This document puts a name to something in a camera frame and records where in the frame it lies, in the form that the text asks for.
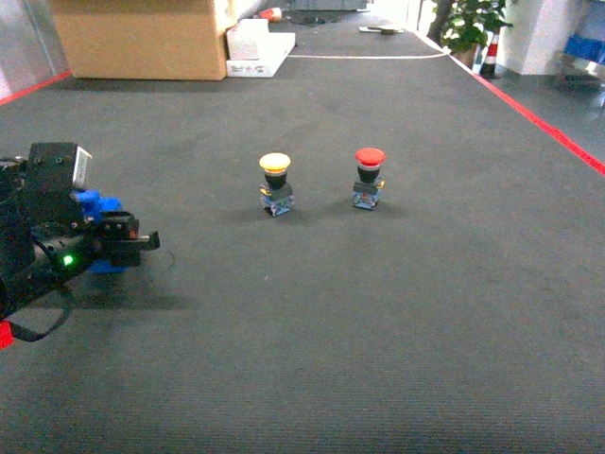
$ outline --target plant pot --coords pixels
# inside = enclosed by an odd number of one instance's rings
[[[479,44],[473,44],[466,52],[455,52],[452,53],[452,57],[461,62],[464,66],[469,69],[473,69],[473,64],[475,63],[476,51],[479,48]]]

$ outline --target green led light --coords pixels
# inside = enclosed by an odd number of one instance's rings
[[[65,265],[66,267],[69,267],[70,265],[73,265],[75,261],[76,260],[74,260],[74,257],[72,255],[66,255],[63,258],[63,265]]]

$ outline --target red floor line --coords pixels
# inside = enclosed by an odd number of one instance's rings
[[[44,88],[45,86],[50,85],[51,83],[55,83],[58,80],[65,79],[68,76],[71,76],[71,74],[72,74],[71,71],[65,71],[64,73],[59,74],[58,76],[55,76],[52,79],[37,83],[33,87],[25,88],[24,90],[17,92],[13,95],[3,97],[2,99],[0,99],[0,106],[2,106],[3,104],[8,104],[16,99],[19,99],[20,97],[29,95],[29,94],[35,92],[36,90],[40,90],[41,88]]]
[[[550,126],[542,118],[532,112],[530,109],[515,101],[512,97],[508,96],[499,88],[495,87],[483,77],[477,74],[473,74],[475,79],[485,85],[492,93],[497,95],[500,99],[509,104],[515,111],[524,116],[531,123],[536,125],[542,131],[546,132],[553,139],[563,145],[565,148],[570,150],[576,156],[578,156],[584,163],[592,167],[601,175],[605,175],[605,164],[601,163],[595,156],[591,155],[588,151],[578,145],[576,142],[567,137],[562,131],[557,128]]]

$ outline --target blue component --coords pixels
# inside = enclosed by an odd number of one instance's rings
[[[101,213],[104,211],[122,211],[122,203],[119,199],[101,197],[98,191],[88,190],[76,193],[78,201],[82,205],[82,211],[86,218],[93,218],[94,223],[98,224],[101,219]],[[89,268],[94,274],[111,274],[124,272],[128,267],[112,267],[109,260],[96,260]]]
[[[380,193],[382,191],[378,189],[376,194],[366,194],[363,192],[353,192],[353,206],[357,208],[364,208],[366,210],[373,210],[378,204],[380,199]]]
[[[605,42],[572,35],[567,41],[565,54],[573,55],[599,64],[605,63]]]
[[[261,202],[263,203],[263,208],[269,210],[271,215],[275,218],[292,209],[294,196],[287,196],[283,199],[278,199],[277,201],[272,200],[270,196],[261,196]]]

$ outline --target red button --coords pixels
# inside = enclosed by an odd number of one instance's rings
[[[10,324],[7,321],[0,322],[0,349],[7,348],[15,342],[10,331]]]
[[[362,148],[355,154],[355,159],[363,166],[380,166],[387,159],[387,155],[378,148]]]

